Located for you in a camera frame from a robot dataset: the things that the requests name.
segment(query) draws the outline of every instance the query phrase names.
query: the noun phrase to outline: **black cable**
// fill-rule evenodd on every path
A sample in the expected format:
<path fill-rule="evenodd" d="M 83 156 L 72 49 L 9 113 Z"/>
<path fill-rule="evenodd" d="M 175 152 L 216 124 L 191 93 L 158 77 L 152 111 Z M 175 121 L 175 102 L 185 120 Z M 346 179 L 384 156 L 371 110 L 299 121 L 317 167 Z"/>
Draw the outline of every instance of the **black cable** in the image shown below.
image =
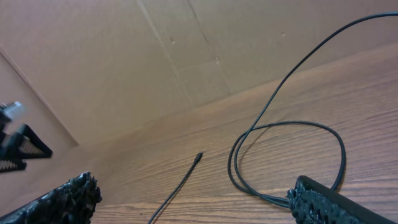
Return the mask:
<path fill-rule="evenodd" d="M 265 105 L 265 107 L 262 109 L 262 111 L 260 112 L 259 116 L 256 118 L 256 120 L 253 122 L 253 124 L 251 125 L 251 127 L 242 135 L 240 135 L 240 137 L 238 137 L 238 139 L 235 141 L 231 152 L 229 154 L 228 157 L 228 175 L 229 178 L 231 179 L 232 183 L 241 191 L 246 192 L 248 194 L 251 195 L 255 195 L 260 197 L 261 199 L 279 205 L 281 207 L 285 207 L 288 208 L 289 207 L 289 201 L 285 198 L 280 198 L 280 197 L 275 197 L 275 196 L 271 196 L 271 195 L 266 195 L 266 194 L 260 194 L 259 192 L 255 191 L 252 187 L 250 187 L 250 185 L 243 179 L 243 177 L 241 176 L 239 169 L 238 169 L 238 152 L 243 144 L 243 142 L 246 140 L 246 138 L 248 137 L 248 135 L 250 134 L 250 132 L 257 130 L 257 129 L 261 129 L 261 128 L 267 128 L 267 127 L 272 127 L 272 126 L 279 126 L 279 125 L 285 125 L 285 124 L 306 124 L 306 125 L 312 125 L 312 126 L 316 126 L 319 128 L 323 128 L 329 132 L 331 132 L 332 134 L 334 134 L 337 138 L 337 140 L 339 141 L 340 147 L 341 147 L 341 164 L 340 164 L 340 169 L 338 171 L 338 175 L 337 178 L 335 180 L 335 183 L 333 184 L 333 186 L 331 187 L 332 190 L 336 190 L 337 186 L 340 185 L 341 180 L 343 178 L 343 174 L 345 171 L 345 165 L 346 165 L 346 151 L 345 151 L 345 147 L 344 147 L 344 143 L 343 140 L 341 139 L 341 137 L 337 134 L 336 131 L 332 130 L 331 128 L 322 125 L 322 124 L 318 124 L 318 123 L 313 123 L 313 122 L 309 122 L 309 121 L 281 121 L 281 122 L 277 122 L 277 123 L 272 123 L 272 124 L 266 124 L 266 125 L 262 125 L 262 126 L 257 126 L 256 124 L 257 122 L 260 120 L 261 116 L 264 114 L 264 112 L 266 111 L 266 109 L 268 108 L 268 106 L 270 105 L 271 101 L 274 99 L 275 95 L 277 94 L 277 92 L 279 91 L 279 89 L 282 87 L 282 85 L 286 82 L 286 80 L 288 79 L 288 77 L 291 76 L 291 74 L 294 73 L 294 71 L 296 71 L 296 69 L 299 68 L 299 66 L 301 66 L 301 64 L 303 64 L 311 55 L 313 55 L 320 47 L 322 47 L 326 42 L 328 42 L 330 39 L 332 39 L 334 36 L 336 36 L 337 34 L 339 34 L 340 32 L 342 32 L 343 30 L 358 24 L 360 22 L 366 21 L 366 20 L 370 20 L 370 19 L 375 19 L 375 18 L 379 18 L 379 17 L 387 17 L 387 16 L 398 16 L 398 12 L 384 12 L 384 13 L 380 13 L 380 14 L 373 14 L 370 16 L 366 16 L 364 18 L 355 20 L 353 22 L 350 22 L 349 24 L 343 26 L 342 28 L 338 29 L 336 32 L 332 33 L 332 35 L 330 35 L 329 37 L 327 37 L 324 41 L 322 41 L 320 44 L 318 44 L 318 46 L 316 46 L 309 54 L 307 54 L 307 56 L 305 56 L 287 75 L 286 77 L 281 81 L 281 83 L 279 84 L 279 86 L 276 88 L 275 92 L 271 95 L 271 97 L 269 98 L 267 104 Z M 242 184 L 245 186 L 242 187 L 240 186 L 238 183 L 236 183 L 236 181 L 234 180 L 232 173 L 231 173 L 231 160 L 232 160 L 232 155 L 233 152 L 236 148 L 236 152 L 234 155 L 234 168 L 235 168 L 235 172 L 236 175 L 238 176 L 239 180 L 242 182 Z"/>
<path fill-rule="evenodd" d="M 184 178 L 181 180 L 181 182 L 178 184 L 178 186 L 173 190 L 173 192 L 166 198 L 166 200 L 164 200 L 164 202 L 162 203 L 162 205 L 156 210 L 156 212 L 152 215 L 152 217 L 149 219 L 148 224 L 151 224 L 152 221 L 154 220 L 154 218 L 156 217 L 156 215 L 161 211 L 161 209 L 167 204 L 167 202 L 173 197 L 173 195 L 175 193 L 178 192 L 178 190 L 181 188 L 181 186 L 184 184 L 184 182 L 188 179 L 189 175 L 191 175 L 193 169 L 195 168 L 195 166 L 198 164 L 198 162 L 200 161 L 201 157 L 202 157 L 203 153 L 199 152 L 195 158 L 195 160 L 193 161 L 193 164 L 191 166 L 191 168 L 189 168 L 188 172 L 185 174 Z"/>

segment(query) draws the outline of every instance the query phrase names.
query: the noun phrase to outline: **wire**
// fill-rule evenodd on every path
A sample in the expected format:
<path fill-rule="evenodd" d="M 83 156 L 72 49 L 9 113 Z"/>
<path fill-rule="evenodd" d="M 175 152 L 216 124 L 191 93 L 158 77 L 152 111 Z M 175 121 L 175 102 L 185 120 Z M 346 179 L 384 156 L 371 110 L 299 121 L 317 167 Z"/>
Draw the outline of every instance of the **wire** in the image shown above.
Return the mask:
<path fill-rule="evenodd" d="M 268 128 L 268 127 L 272 127 L 272 126 L 279 126 L 279 125 L 285 125 L 285 124 L 306 124 L 306 125 L 311 125 L 311 126 L 316 126 L 319 128 L 323 128 L 329 132 L 331 132 L 332 134 L 335 135 L 335 137 L 337 138 L 339 144 L 340 144 L 340 148 L 341 148 L 341 163 L 340 163 L 340 169 L 338 171 L 338 175 L 337 178 L 335 180 L 335 183 L 332 185 L 331 189 L 332 190 L 336 190 L 337 186 L 339 186 L 341 184 L 341 181 L 343 179 L 343 174 L 345 171 L 345 166 L 346 166 L 346 151 L 345 151 L 345 147 L 344 147 L 344 143 L 343 140 L 341 139 L 341 137 L 339 136 L 339 134 L 332 130 L 331 128 L 329 128 L 328 126 L 322 125 L 322 124 L 318 124 L 318 123 L 313 123 L 313 122 L 309 122 L 309 121 L 281 121 L 281 122 L 277 122 L 277 123 L 271 123 L 271 124 L 266 124 L 266 125 L 262 125 L 262 126 L 257 126 L 256 124 L 258 123 L 258 121 L 260 120 L 261 116 L 264 114 L 264 112 L 266 111 L 266 109 L 268 108 L 268 106 L 270 105 L 271 101 L 274 99 L 275 95 L 277 94 L 277 92 L 279 91 L 279 89 L 282 87 L 282 85 L 286 82 L 286 80 L 288 79 L 288 77 L 291 76 L 291 74 L 294 73 L 294 71 L 296 71 L 296 69 L 299 68 L 299 66 L 301 66 L 301 64 L 303 64 L 309 57 L 311 57 L 311 55 L 313 55 L 320 47 L 322 47 L 325 43 L 327 43 L 330 39 L 332 39 L 334 36 L 336 36 L 337 34 L 339 34 L 340 32 L 344 31 L 345 29 L 358 24 L 360 22 L 364 22 L 370 19 L 375 19 L 375 18 L 379 18 L 379 17 L 387 17 L 387 16 L 398 16 L 398 12 L 384 12 L 384 13 L 379 13 L 379 14 L 373 14 L 370 16 L 366 16 L 363 18 L 360 18 L 358 20 L 355 20 L 353 22 L 350 22 L 349 24 L 343 26 L 342 28 L 338 29 L 337 31 L 335 31 L 334 33 L 332 33 L 332 35 L 328 36 L 324 41 L 322 41 L 320 44 L 318 44 L 309 54 L 307 54 L 286 76 L 285 78 L 281 81 L 281 83 L 279 84 L 279 86 L 276 88 L 275 92 L 271 95 L 271 97 L 269 98 L 267 104 L 265 105 L 265 107 L 262 109 L 262 111 L 260 112 L 259 116 L 256 118 L 256 120 L 253 122 L 253 124 L 250 126 L 250 128 L 245 132 L 242 133 L 242 135 L 240 135 L 240 137 L 238 137 L 238 139 L 235 141 L 231 152 L 229 154 L 228 157 L 228 175 L 229 178 L 231 179 L 232 183 L 241 191 L 246 192 L 248 194 L 251 195 L 255 195 L 258 196 L 259 198 L 279 205 L 281 207 L 285 207 L 288 208 L 289 207 L 289 201 L 286 198 L 280 198 L 280 197 L 275 197 L 275 196 L 271 196 L 271 195 L 266 195 L 266 194 L 260 194 L 259 192 L 255 191 L 252 187 L 250 187 L 250 185 L 243 179 L 243 177 L 241 176 L 239 169 L 238 169 L 238 152 L 243 144 L 243 142 L 246 140 L 246 138 L 248 137 L 248 135 L 252 132 L 255 131 L 257 129 L 262 129 L 262 128 Z M 235 173 L 238 176 L 239 180 L 242 182 L 242 184 L 245 186 L 242 187 L 240 186 L 233 178 L 232 176 L 232 172 L 231 172 L 231 160 L 232 160 L 232 156 L 233 156 L 233 152 L 235 151 L 235 155 L 234 155 L 234 169 L 235 169 Z"/>
<path fill-rule="evenodd" d="M 193 164 L 191 166 L 191 168 L 189 168 L 188 172 L 185 174 L 184 178 L 181 180 L 181 182 L 177 185 L 177 187 L 173 190 L 173 192 L 166 198 L 166 200 L 164 200 L 164 202 L 162 203 L 162 205 L 156 210 L 156 212 L 152 215 L 152 217 L 149 219 L 148 224 L 151 224 L 152 221 L 154 220 L 154 218 L 156 217 L 156 215 L 161 211 L 161 209 L 167 204 L 167 202 L 169 202 L 169 200 L 173 197 L 173 195 L 175 195 L 175 193 L 178 192 L 178 190 L 180 190 L 180 188 L 182 187 L 182 185 L 184 184 L 184 182 L 188 179 L 189 175 L 191 175 L 193 169 L 195 168 L 195 166 L 198 164 L 198 162 L 200 161 L 201 157 L 202 157 L 203 153 L 199 152 L 195 158 L 195 160 L 193 161 Z"/>

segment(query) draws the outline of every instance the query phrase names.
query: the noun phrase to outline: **wooden table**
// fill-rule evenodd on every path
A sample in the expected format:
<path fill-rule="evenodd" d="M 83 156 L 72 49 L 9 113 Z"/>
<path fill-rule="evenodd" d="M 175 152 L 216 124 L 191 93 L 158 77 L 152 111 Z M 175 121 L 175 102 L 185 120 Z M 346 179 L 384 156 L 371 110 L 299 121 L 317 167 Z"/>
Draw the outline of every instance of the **wooden table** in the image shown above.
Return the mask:
<path fill-rule="evenodd" d="M 295 223 L 288 209 L 236 189 L 226 170 L 235 139 L 279 82 L 154 121 L 123 138 L 73 149 L 21 189 L 9 209 L 89 170 L 104 198 L 93 223 L 146 223 L 203 151 L 156 223 Z M 315 121 L 338 131 L 347 150 L 340 193 L 398 222 L 398 45 L 294 74 L 259 124 L 284 120 Z M 339 164 L 333 135 L 301 125 L 256 131 L 239 158 L 255 189 L 280 197 L 299 175 L 331 186 Z"/>

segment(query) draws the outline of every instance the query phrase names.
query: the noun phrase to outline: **cable end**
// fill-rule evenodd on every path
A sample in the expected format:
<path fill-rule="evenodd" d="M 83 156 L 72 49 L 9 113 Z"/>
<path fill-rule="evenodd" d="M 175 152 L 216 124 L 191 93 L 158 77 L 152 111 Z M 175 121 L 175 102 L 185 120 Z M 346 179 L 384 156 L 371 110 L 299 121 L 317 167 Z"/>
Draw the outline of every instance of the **cable end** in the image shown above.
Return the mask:
<path fill-rule="evenodd" d="M 199 152 L 195 158 L 195 162 L 198 163 L 201 159 L 201 157 L 203 156 L 203 152 Z"/>

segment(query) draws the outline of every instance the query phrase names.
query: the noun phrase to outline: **cable tip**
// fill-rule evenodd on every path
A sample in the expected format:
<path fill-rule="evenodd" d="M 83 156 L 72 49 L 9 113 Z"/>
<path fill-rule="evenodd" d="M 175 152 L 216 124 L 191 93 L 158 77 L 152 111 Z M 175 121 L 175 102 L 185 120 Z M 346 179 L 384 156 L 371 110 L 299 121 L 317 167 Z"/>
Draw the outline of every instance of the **cable tip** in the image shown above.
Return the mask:
<path fill-rule="evenodd" d="M 203 152 L 199 152 L 195 158 L 195 162 L 198 163 L 201 159 L 201 157 L 203 156 Z"/>

